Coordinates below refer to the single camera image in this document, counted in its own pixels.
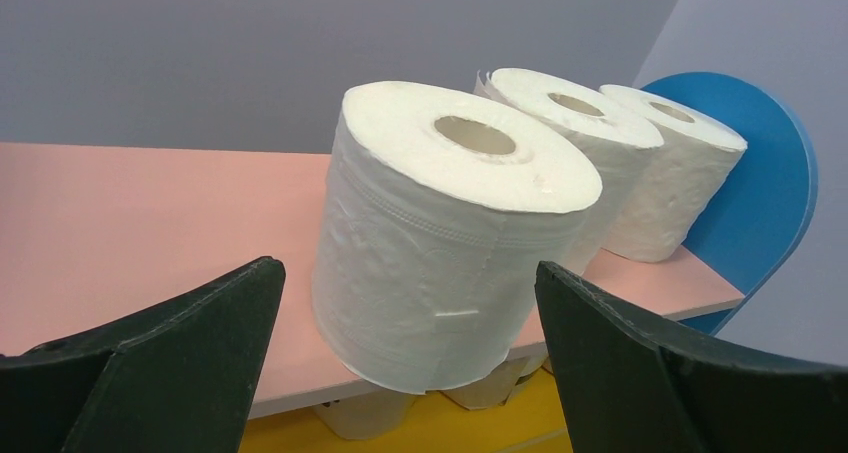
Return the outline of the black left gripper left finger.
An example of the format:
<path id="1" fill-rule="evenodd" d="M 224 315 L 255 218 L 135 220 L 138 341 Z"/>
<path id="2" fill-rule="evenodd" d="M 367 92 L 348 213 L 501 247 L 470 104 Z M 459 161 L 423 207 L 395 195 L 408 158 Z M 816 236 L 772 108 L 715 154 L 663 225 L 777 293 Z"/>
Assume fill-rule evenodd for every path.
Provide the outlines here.
<path id="1" fill-rule="evenodd" d="M 235 452 L 274 329 L 283 263 L 1 360 L 5 452 Z"/>

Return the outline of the white roll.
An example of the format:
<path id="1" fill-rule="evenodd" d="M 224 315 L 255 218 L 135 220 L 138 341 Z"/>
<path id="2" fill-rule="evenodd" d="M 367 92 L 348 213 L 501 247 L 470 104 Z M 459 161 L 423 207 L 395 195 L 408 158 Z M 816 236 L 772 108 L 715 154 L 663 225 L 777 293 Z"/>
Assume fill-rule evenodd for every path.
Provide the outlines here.
<path id="1" fill-rule="evenodd" d="M 582 274 L 653 157 L 665 144 L 647 119 L 578 83 L 522 68 L 479 72 L 474 93 L 541 121 L 577 147 L 600 174 L 603 190 L 562 265 Z"/>
<path id="2" fill-rule="evenodd" d="M 657 94 L 613 84 L 600 92 L 647 119 L 664 140 L 603 248 L 634 261 L 664 261 L 685 240 L 748 143 L 724 123 Z"/>
<path id="3" fill-rule="evenodd" d="M 405 81 L 342 98 L 312 276 L 325 342 L 353 373 L 420 395 L 503 363 L 602 192 L 590 160 L 540 121 Z"/>

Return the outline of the blue shelf with coloured boards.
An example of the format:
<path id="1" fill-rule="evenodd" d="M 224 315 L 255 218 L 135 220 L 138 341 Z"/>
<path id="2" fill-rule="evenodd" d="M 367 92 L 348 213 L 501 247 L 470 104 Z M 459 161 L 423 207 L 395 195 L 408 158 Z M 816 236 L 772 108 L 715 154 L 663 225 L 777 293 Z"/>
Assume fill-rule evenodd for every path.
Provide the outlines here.
<path id="1" fill-rule="evenodd" d="M 816 154 L 796 114 L 743 80 L 681 73 L 648 90 L 733 128 L 747 151 L 671 258 L 648 264 L 604 251 L 585 275 L 712 332 L 806 233 Z M 3 144 L 2 352 L 20 354 L 272 256 L 287 277 L 252 416 L 370 392 L 322 341 L 310 311 L 328 164 L 325 154 Z"/>

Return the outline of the brown printed paper roll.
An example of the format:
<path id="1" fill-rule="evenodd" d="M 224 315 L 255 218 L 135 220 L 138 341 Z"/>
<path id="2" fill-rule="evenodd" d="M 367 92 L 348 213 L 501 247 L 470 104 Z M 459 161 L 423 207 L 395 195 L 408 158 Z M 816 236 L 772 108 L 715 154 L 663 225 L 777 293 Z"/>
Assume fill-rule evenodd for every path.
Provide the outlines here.
<path id="1" fill-rule="evenodd" d="M 379 390 L 312 407 L 318 418 L 338 437 L 368 440 L 398 428 L 417 396 Z"/>

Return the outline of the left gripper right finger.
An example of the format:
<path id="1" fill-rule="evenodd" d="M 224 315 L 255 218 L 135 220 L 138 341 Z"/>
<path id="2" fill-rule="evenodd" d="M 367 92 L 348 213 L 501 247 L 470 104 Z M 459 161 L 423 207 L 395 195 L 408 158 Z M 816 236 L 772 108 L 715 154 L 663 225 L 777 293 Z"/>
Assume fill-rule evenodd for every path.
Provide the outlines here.
<path id="1" fill-rule="evenodd" d="M 847 371 L 730 343 L 538 265 L 535 295 L 577 452 L 843 452 Z"/>

